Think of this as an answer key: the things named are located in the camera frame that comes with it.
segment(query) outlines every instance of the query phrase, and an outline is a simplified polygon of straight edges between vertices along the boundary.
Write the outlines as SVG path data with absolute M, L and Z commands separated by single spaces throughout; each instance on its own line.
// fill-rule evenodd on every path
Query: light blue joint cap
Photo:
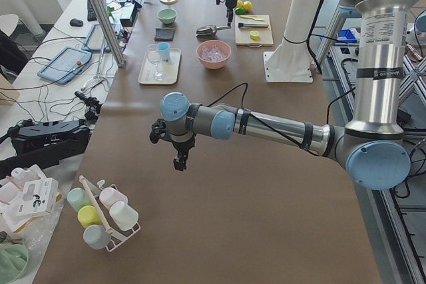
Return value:
M 210 125 L 210 133 L 213 138 L 228 140 L 234 130 L 235 116 L 233 113 L 221 110 L 214 116 Z
M 362 18 L 361 13 L 355 7 L 346 7 L 339 5 L 339 14 L 343 18 Z
M 161 99 L 161 117 L 165 121 L 176 121 L 186 116 L 190 103 L 188 98 L 180 92 L 171 92 Z
M 408 175 L 411 162 L 407 151 L 391 141 L 373 141 L 354 150 L 346 161 L 351 179 L 372 190 L 387 190 Z
M 416 31 L 426 32 L 426 13 L 422 13 L 415 21 Z

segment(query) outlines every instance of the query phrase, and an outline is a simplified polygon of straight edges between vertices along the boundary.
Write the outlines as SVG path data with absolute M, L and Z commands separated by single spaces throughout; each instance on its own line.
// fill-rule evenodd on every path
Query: tablet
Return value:
M 114 34 L 118 36 L 120 34 L 120 25 L 111 25 L 114 30 Z M 85 43 L 82 47 L 83 50 L 90 51 L 91 53 L 99 53 L 101 51 L 102 42 L 104 40 L 104 33 L 102 31 L 101 25 L 93 25 L 86 36 Z M 105 52 L 109 53 L 110 48 L 106 44 Z
M 65 47 L 37 76 L 57 84 L 65 84 L 81 73 L 92 58 L 92 53 L 72 47 Z

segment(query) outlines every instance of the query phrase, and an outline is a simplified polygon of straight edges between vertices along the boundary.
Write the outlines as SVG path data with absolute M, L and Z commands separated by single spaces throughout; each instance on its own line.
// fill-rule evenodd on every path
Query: pink bowl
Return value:
M 224 53 L 224 55 L 226 56 L 225 59 L 216 62 L 216 61 L 208 61 L 201 57 L 203 49 L 210 51 L 215 48 L 218 49 L 218 51 Z M 227 43 L 220 40 L 207 40 L 198 45 L 197 57 L 198 57 L 198 60 L 201 62 L 201 64 L 205 66 L 207 69 L 220 69 L 224 65 L 226 65 L 229 58 L 231 57 L 231 47 L 229 47 Z

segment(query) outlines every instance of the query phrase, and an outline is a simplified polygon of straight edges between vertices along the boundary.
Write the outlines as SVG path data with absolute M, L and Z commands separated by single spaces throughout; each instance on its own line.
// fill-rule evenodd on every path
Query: blue container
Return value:
M 357 39 L 350 29 L 342 29 L 337 38 L 337 43 L 356 43 Z

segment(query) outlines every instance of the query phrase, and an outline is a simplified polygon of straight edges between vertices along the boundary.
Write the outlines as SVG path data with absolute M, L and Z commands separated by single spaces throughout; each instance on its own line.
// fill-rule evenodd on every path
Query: wine glass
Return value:
M 154 73 L 154 79 L 157 81 L 163 81 L 166 78 L 166 74 L 164 72 L 159 71 L 158 64 L 161 61 L 160 52 L 157 49 L 157 45 L 149 45 L 146 48 L 146 58 L 150 63 L 152 63 L 156 72 Z

